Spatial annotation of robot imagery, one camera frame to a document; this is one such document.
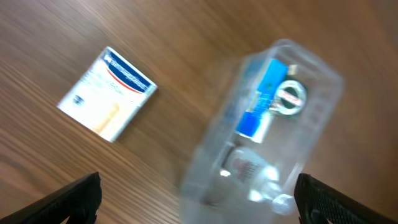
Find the white blue medicine box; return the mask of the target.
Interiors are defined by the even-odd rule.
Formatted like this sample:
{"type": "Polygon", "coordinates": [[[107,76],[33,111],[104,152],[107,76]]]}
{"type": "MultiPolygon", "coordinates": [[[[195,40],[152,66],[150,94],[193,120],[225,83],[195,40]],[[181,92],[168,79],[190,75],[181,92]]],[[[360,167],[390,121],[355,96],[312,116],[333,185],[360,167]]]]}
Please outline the white blue medicine box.
{"type": "Polygon", "coordinates": [[[266,134],[269,131],[269,128],[273,122],[273,119],[275,117],[275,113],[271,111],[267,111],[262,115],[262,118],[259,123],[259,127],[257,131],[255,132],[254,136],[252,137],[252,140],[256,143],[261,143],[263,142],[266,134]]]}

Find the small hand sanitizer bottle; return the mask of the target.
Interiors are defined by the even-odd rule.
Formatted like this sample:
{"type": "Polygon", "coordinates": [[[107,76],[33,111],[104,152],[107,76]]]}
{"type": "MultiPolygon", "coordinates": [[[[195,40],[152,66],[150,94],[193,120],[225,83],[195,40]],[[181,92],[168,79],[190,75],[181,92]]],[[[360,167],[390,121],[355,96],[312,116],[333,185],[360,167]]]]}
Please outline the small hand sanitizer bottle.
{"type": "Polygon", "coordinates": [[[251,202],[267,202],[279,215],[293,212],[294,198],[282,192],[278,168],[249,147],[232,148],[221,166],[220,176],[232,182],[251,202]]]}

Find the blue Vicks lozenge box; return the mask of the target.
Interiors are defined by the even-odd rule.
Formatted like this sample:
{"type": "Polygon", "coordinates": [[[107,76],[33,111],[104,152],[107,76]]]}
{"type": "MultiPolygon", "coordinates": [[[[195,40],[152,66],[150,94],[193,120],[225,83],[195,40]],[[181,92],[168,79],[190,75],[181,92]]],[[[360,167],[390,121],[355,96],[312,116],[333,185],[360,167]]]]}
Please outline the blue Vicks lozenge box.
{"type": "Polygon", "coordinates": [[[254,92],[254,96],[243,113],[236,132],[251,141],[259,127],[262,115],[269,110],[277,88],[284,80],[288,67],[277,59],[272,59],[264,76],[254,92]]]}

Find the white Hansaplast plaster box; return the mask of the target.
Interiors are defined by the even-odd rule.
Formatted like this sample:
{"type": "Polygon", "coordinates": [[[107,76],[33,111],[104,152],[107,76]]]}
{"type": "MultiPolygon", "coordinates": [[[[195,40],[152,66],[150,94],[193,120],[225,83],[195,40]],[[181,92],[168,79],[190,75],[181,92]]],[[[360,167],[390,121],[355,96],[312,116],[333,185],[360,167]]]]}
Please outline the white Hansaplast plaster box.
{"type": "Polygon", "coordinates": [[[156,90],[157,85],[138,68],[105,47],[57,108],[113,142],[156,90]]]}

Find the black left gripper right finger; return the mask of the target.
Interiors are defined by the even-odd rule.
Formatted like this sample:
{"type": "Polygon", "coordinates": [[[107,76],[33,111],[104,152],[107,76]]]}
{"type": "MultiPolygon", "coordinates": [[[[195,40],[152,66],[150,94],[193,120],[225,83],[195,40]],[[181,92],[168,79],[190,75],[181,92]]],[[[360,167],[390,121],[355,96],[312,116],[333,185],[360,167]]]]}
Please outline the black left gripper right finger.
{"type": "Polygon", "coordinates": [[[300,224],[397,224],[309,174],[298,175],[294,199],[300,224]]]}

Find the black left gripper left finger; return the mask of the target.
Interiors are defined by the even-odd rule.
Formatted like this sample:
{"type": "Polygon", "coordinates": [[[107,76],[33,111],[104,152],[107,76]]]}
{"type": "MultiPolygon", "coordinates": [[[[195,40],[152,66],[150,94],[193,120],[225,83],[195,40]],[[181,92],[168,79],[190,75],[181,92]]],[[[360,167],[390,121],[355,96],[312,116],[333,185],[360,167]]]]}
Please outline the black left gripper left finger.
{"type": "Polygon", "coordinates": [[[1,224],[94,224],[101,201],[101,178],[94,172],[1,218],[1,224]]]}

